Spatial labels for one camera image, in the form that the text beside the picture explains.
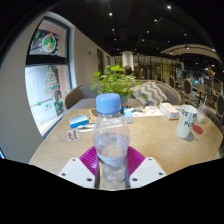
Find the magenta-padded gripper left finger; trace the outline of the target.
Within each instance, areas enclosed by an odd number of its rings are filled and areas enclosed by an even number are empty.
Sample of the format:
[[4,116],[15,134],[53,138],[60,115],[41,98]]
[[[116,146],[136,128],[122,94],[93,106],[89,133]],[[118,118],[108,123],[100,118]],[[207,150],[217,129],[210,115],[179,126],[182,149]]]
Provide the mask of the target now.
[[84,188],[97,189],[100,171],[95,148],[91,147],[79,158],[71,158],[60,171],[59,177]]

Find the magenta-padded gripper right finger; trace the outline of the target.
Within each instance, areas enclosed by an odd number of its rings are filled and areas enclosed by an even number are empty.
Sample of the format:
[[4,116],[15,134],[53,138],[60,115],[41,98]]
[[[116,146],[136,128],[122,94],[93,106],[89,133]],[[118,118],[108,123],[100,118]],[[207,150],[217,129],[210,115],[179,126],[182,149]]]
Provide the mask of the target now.
[[125,168],[127,189],[143,187],[165,176],[165,171],[153,157],[144,157],[136,149],[128,147]]

